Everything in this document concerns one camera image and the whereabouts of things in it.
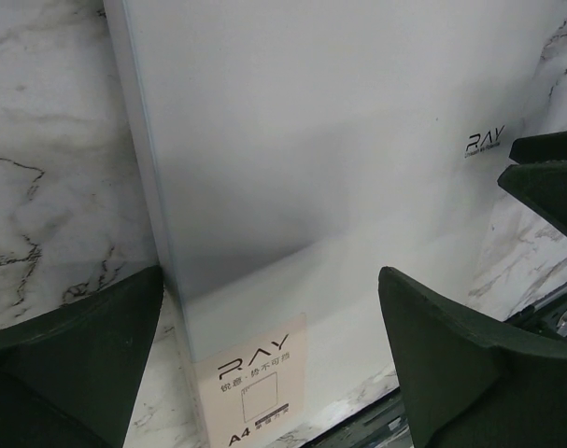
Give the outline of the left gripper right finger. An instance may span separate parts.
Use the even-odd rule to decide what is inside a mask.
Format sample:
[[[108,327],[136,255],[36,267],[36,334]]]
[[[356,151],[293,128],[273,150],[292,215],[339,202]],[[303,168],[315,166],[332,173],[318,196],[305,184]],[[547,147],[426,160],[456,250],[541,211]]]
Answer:
[[[417,447],[567,447],[567,340],[500,322],[391,267],[378,294]]]

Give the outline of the grey black file folder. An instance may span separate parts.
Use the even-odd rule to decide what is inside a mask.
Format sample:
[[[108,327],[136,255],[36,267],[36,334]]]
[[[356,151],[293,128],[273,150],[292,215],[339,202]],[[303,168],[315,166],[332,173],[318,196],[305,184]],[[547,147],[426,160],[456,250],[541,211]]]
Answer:
[[[202,439],[391,370],[378,275],[464,297],[554,1],[108,1]]]

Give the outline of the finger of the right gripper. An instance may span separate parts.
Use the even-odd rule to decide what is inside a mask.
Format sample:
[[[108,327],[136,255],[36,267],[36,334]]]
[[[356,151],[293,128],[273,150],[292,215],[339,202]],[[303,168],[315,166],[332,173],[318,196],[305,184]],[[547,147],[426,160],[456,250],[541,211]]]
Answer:
[[[510,165],[497,183],[567,237],[567,161]]]
[[[509,158],[516,163],[567,161],[567,131],[519,138]]]

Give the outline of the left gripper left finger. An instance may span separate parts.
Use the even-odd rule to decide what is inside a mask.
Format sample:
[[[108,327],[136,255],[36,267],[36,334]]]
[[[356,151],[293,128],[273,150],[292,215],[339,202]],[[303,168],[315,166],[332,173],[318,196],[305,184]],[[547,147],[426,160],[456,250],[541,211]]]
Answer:
[[[0,447],[121,447],[162,302],[153,266],[0,329]]]

